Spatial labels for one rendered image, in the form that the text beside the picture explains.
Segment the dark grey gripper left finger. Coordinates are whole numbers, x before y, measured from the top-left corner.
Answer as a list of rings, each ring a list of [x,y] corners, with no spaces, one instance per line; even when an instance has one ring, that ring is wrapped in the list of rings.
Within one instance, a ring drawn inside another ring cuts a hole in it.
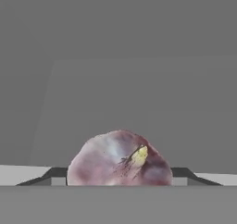
[[[67,168],[50,168],[43,176],[19,183],[19,186],[67,186]]]

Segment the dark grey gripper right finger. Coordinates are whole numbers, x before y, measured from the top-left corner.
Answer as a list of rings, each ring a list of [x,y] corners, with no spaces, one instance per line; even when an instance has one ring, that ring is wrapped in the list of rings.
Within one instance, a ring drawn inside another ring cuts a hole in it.
[[[196,176],[188,168],[172,168],[171,171],[173,174],[173,185],[174,186],[192,186],[192,185],[220,186],[220,183]]]

